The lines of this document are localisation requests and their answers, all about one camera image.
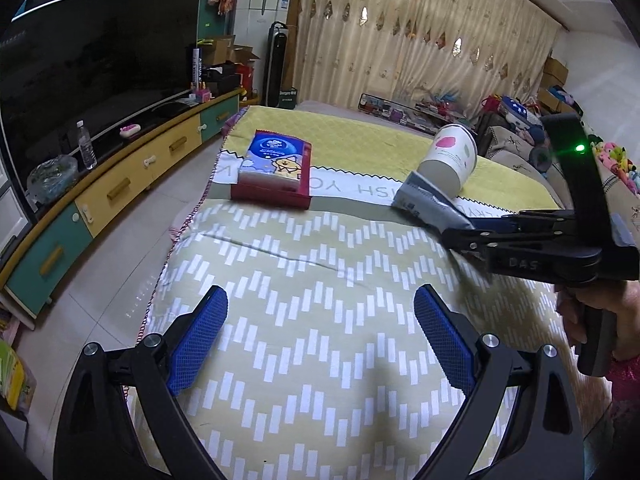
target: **teal drawer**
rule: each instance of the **teal drawer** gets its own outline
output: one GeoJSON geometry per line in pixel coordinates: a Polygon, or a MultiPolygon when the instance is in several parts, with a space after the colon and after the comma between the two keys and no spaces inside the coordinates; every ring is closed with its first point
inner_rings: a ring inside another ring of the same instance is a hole
{"type": "Polygon", "coordinates": [[[75,203],[44,230],[15,267],[7,288],[39,313],[62,276],[93,240],[75,203]]]}
{"type": "Polygon", "coordinates": [[[206,128],[200,130],[202,142],[209,140],[220,132],[226,120],[238,111],[238,102],[238,96],[234,95],[200,112],[200,127],[207,125],[206,128]]]}

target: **plastic bottle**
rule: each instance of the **plastic bottle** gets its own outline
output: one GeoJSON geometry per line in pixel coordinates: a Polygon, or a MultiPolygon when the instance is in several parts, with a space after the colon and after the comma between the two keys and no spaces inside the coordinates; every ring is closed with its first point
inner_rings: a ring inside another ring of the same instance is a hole
{"type": "Polygon", "coordinates": [[[91,144],[91,135],[89,135],[89,130],[84,126],[84,121],[78,121],[76,126],[78,127],[78,148],[80,148],[82,161],[88,170],[92,170],[96,167],[98,161],[95,158],[94,147],[91,144]]]}

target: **beige curtain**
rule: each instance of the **beige curtain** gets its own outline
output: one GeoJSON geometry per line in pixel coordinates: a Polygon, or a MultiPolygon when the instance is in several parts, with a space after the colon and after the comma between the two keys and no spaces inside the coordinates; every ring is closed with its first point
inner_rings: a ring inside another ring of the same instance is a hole
{"type": "Polygon", "coordinates": [[[302,0],[295,81],[350,108],[453,92],[471,115],[492,92],[528,97],[558,30],[528,0],[302,0]]]}

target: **floor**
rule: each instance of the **floor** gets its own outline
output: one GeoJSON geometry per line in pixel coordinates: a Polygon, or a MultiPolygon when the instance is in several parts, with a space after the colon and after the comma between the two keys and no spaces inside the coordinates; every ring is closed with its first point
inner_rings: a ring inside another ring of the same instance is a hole
{"type": "Polygon", "coordinates": [[[17,352],[38,383],[28,414],[27,455],[47,478],[52,478],[60,407],[79,351],[91,341],[105,350],[135,344],[171,248],[168,229],[202,196],[221,143],[221,137],[210,142],[138,197],[56,292],[56,303],[36,330],[22,329],[17,352]],[[55,356],[55,364],[44,355],[55,356]]]}

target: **metal bolt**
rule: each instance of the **metal bolt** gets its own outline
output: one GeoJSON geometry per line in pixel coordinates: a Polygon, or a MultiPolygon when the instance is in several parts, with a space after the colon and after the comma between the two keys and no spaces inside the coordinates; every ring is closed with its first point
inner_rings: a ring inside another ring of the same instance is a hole
{"type": "Polygon", "coordinates": [[[97,343],[89,343],[88,345],[84,346],[84,349],[82,349],[82,352],[84,352],[84,355],[94,355],[97,351],[98,351],[97,343]]]}
{"type": "Polygon", "coordinates": [[[498,336],[493,334],[484,334],[482,336],[482,342],[489,348],[495,348],[500,344],[498,336]]]}
{"type": "Polygon", "coordinates": [[[149,334],[142,340],[142,342],[148,348],[154,348],[158,346],[161,341],[162,341],[162,338],[160,337],[160,334],[149,334]]]}
{"type": "Polygon", "coordinates": [[[558,350],[556,350],[556,347],[553,345],[544,345],[542,351],[547,357],[556,357],[558,355],[558,350]]]}

